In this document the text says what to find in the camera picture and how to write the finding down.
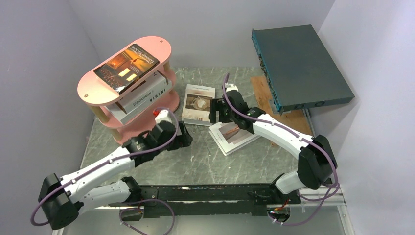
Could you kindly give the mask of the dark orange Edward Tulane novel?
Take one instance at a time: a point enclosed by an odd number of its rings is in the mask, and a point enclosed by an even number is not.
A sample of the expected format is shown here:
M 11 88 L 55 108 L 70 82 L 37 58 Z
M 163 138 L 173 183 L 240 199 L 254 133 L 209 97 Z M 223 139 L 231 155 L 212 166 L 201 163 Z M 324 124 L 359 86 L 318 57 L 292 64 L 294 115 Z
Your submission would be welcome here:
M 158 64 L 156 57 L 134 43 L 93 72 L 112 90 L 122 94 Z

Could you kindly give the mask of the white Insoia travel book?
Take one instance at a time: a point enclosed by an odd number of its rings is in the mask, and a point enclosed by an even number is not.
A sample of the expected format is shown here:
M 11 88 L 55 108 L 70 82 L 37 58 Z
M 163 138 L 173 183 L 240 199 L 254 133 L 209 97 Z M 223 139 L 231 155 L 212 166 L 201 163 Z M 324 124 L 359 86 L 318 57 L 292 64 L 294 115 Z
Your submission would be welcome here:
M 111 104 L 105 106 L 104 108 L 109 111 L 118 121 L 122 124 L 127 124 L 131 121 L 135 116 L 139 115 L 142 111 L 144 111 L 147 107 L 153 104 L 156 100 L 161 98 L 164 94 L 172 88 L 172 83 L 167 83 L 166 81 L 164 84 L 159 84 L 154 88 L 154 92 L 147 97 L 138 107 L 136 107 L 133 111 L 129 113 L 124 113 L 119 107 L 115 104 Z

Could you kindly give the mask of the white fashion cover magazine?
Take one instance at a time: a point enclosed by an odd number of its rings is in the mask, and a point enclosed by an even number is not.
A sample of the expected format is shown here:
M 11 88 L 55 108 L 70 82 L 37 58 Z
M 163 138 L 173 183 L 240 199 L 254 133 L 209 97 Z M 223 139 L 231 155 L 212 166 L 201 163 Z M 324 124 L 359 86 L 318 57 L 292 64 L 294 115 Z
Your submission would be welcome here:
M 208 130 L 224 156 L 260 138 L 259 135 L 240 129 L 233 122 L 216 123 L 210 126 Z

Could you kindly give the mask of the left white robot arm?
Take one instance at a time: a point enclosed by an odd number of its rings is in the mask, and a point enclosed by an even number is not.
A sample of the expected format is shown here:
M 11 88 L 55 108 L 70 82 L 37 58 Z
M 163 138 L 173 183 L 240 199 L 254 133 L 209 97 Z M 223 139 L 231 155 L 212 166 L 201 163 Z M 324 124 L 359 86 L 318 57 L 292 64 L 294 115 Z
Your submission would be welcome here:
M 49 225 L 53 230 L 72 223 L 79 215 L 103 205 L 141 203 L 142 189 L 133 177 L 108 184 L 102 183 L 122 172 L 153 160 L 164 151 L 192 144 L 193 138 L 182 121 L 162 120 L 153 129 L 127 140 L 103 159 L 77 172 L 44 178 L 30 222 L 34 226 Z

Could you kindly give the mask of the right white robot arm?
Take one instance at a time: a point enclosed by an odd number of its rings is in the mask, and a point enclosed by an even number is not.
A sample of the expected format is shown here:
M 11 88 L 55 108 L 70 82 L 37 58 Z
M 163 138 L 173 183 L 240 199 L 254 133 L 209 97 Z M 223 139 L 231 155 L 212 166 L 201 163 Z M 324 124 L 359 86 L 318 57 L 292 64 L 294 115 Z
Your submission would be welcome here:
M 313 137 L 296 131 L 274 119 L 258 107 L 249 107 L 237 90 L 210 101 L 211 123 L 233 122 L 242 130 L 276 143 L 298 161 L 298 168 L 278 176 L 270 189 L 270 198 L 282 203 L 289 193 L 309 188 L 317 190 L 334 175 L 337 163 L 326 137 Z

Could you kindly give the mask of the white Decorate Furniture book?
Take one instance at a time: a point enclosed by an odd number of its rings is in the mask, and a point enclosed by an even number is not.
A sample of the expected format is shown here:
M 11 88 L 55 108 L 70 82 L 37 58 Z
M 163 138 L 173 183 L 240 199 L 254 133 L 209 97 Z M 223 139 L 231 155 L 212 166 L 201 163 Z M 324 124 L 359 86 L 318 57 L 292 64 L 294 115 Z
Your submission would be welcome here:
M 115 105 L 119 107 L 124 113 L 129 113 L 138 107 L 147 97 L 153 92 L 154 88 L 159 84 L 164 84 L 165 76 L 156 72 L 153 73 L 148 79 L 140 83 L 130 93 L 128 93 L 121 100 L 117 101 Z

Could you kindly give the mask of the beige cup cover book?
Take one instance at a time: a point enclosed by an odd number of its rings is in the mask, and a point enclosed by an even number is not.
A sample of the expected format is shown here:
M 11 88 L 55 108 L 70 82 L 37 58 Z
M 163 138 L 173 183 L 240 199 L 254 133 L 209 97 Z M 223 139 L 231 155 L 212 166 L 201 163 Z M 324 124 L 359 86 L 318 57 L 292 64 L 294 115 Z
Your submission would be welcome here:
M 211 126 L 210 102 L 215 98 L 215 88 L 187 84 L 184 96 L 182 121 L 185 124 Z

